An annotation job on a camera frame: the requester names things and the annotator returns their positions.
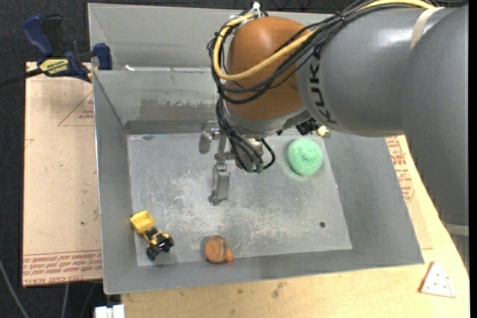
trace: yellow toy truck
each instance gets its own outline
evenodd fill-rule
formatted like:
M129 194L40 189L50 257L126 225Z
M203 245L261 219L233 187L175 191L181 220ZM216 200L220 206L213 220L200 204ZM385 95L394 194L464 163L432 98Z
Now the yellow toy truck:
M174 241L168 233L156 229L154 218L149 212L142 211L134 214L130 222L136 233L148 242L146 254L151 261L154 261L162 250L168 252L174 246Z

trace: blue clamp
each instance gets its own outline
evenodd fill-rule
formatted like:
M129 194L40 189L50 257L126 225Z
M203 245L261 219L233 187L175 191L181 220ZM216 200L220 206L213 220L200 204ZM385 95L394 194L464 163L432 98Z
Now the blue clamp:
M22 32L30 44L36 46L42 53L41 59L37 62L38 72L42 72L49 77L70 76L90 82L89 74L91 71L72 51L67 51L60 57L54 56L54 47L43 31L42 22L42 16L37 14L26 20L22 25ZM96 56L101 70L111 70L113 68L110 49L104 43L96 44L91 52L80 55L80 57L85 56Z

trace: green foam ball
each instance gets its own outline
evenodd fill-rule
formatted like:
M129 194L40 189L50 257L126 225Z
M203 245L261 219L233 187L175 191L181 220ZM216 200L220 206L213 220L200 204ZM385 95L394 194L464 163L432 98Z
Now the green foam ball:
M288 146L288 162L299 175L311 175L323 164L323 151L314 141L296 139Z

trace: yellow cable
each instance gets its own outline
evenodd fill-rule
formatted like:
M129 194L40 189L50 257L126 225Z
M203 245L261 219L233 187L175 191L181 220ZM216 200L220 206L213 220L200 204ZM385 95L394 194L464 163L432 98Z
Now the yellow cable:
M258 71L261 71L263 68L266 66L269 66L273 61L279 59L280 57L284 56L285 54L289 53L290 51L293 51L297 46L302 44L305 40L308 39L309 34L311 34L310 31L304 32L305 35L301 36L300 38L296 39L295 41L291 42L288 44L286 47L280 49L278 52L275 52L272 54L270 57L266 58L263 60L261 63L257 64L253 68L248 69L247 71L243 71L242 73L239 74L227 74L223 73L221 70L221 67L218 62L218 48L221 44L221 41L224 39L222 35L222 31L218 34L217 40L215 41L215 46L214 46L214 70L215 73L222 78L223 80L230 80L230 81L237 81L237 80L243 80L244 78L250 77L257 73Z
M424 0L376 0L373 1L372 3L369 3L368 5L365 5L361 10L369 7L375 7L378 5L383 5L383 4L392 4L392 3L401 3L401 4L409 4L413 5L418 8L434 8L435 6L427 3Z
M412 5L414 7L418 7L418 8L434 8L435 7L434 5L429 4L429 3L427 3L426 1L423 1L423 0L376 0L376 1L373 1L372 3L369 3L368 5L365 5L361 9L363 10L365 8L375 7L375 6L379 6L379 5L383 5L383 4L399 4L399 3L400 4L409 4L409 5ZM235 27L237 24L240 24L244 20L250 19L251 17L253 17L253 15L251 13L248 13L244 16L241 16L240 18L237 18L237 19L234 19L234 20L228 22L225 25L225 27L223 27L221 29L221 31L219 32L219 34L217 36L217 39L216 39L215 45L214 45L213 63L214 63L215 73L223 80L237 81L237 80L243 80L244 78L248 78L250 76L253 76L258 71L261 71L261 70L263 70L263 68L272 64L273 61L278 60L282 56L284 56L284 55L290 53L291 51L293 51L296 47L298 47L303 42L305 42L308 39L309 35L312 33L311 31L303 32L304 35L302 35L301 37L299 37L295 41L291 42L286 47L280 49L278 52L275 52L270 57L266 58L262 62L255 65L253 68L248 69L247 71L243 71L242 73L238 73L238 74L224 73L221 70L221 66L219 64L219 59L218 59L219 48L221 46L222 41L224 40L224 36L225 36L225 34L227 34L229 29Z

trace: brown round object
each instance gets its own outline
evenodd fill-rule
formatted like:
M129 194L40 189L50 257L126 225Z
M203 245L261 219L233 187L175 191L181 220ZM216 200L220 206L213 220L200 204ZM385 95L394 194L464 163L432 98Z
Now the brown round object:
M246 23L237 30L230 43L227 57L227 73L238 74L253 68L271 56L280 46L299 32L303 25L294 20L277 16L262 17ZM275 60L267 68L257 72L251 77L236 82L227 81L227 86L252 86L268 78L275 69L290 54ZM274 85L282 82L294 70L294 66L279 76ZM254 95L253 92L230 93L231 98L241 99ZM297 89L295 74L292 74L282 85L269 89L261 97L246 104L230 104L229 108L242 118L263 121L287 115L301 108L303 103Z
M213 264L228 262L233 260L233 254L225 239L219 235L212 236L205 246L207 261Z

